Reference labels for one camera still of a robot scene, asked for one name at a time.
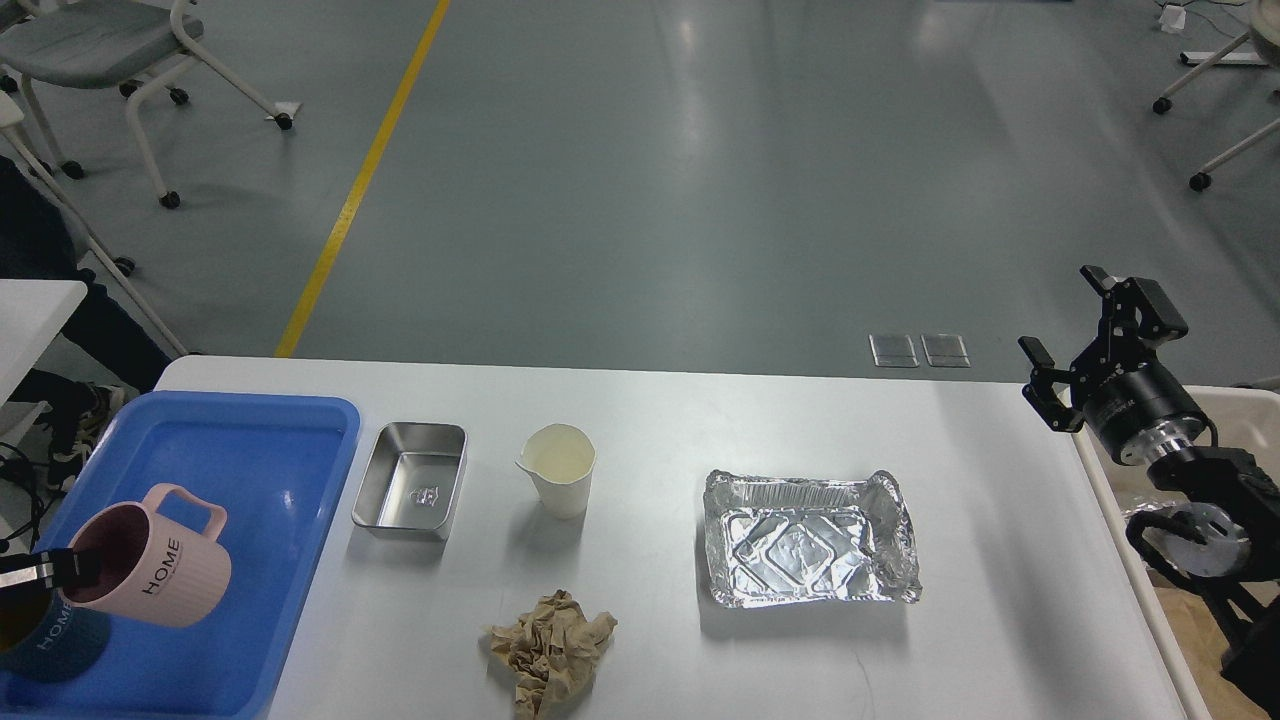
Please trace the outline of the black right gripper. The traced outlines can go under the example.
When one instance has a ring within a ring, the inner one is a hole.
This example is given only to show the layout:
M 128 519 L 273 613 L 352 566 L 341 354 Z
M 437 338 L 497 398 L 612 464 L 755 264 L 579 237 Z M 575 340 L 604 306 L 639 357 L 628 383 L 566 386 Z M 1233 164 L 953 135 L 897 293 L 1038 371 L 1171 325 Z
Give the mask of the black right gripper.
M 1056 368 L 1039 338 L 1018 338 L 1030 363 L 1021 395 L 1039 419 L 1053 432 L 1089 428 L 1110 459 L 1124 466 L 1189 448 L 1206 430 L 1215 436 L 1208 415 L 1152 354 L 1189 332 L 1162 286 L 1110 275 L 1094 265 L 1082 266 L 1080 274 L 1103 305 L 1097 337 L 1071 363 L 1071 373 Z M 1070 382 L 1071 407 L 1055 391 Z

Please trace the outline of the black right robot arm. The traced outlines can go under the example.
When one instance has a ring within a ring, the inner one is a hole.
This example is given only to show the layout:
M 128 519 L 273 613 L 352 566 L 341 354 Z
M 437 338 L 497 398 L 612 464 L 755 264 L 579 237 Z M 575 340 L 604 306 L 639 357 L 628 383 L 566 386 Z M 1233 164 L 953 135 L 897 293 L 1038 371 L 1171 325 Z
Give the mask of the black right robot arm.
M 1023 336 L 1023 396 L 1051 430 L 1088 427 L 1115 462 L 1143 466 L 1155 488 L 1185 497 L 1132 514 L 1125 539 L 1206 603 L 1228 642 L 1222 678 L 1276 717 L 1277 603 L 1262 605 L 1245 584 L 1277 579 L 1277 486 L 1252 454 L 1220 443 L 1213 420 L 1158 360 L 1161 345 L 1188 332 L 1160 283 L 1092 265 L 1080 273 L 1102 301 L 1097 336 L 1064 369 Z

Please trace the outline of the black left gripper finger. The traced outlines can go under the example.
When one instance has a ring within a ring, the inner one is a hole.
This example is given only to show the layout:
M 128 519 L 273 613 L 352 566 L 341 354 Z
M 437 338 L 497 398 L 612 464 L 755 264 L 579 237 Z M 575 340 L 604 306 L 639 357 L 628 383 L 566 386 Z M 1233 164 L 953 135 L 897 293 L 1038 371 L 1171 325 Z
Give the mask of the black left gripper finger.
M 29 593 L 81 588 L 99 582 L 99 550 L 56 548 L 1 557 L 1 592 Z

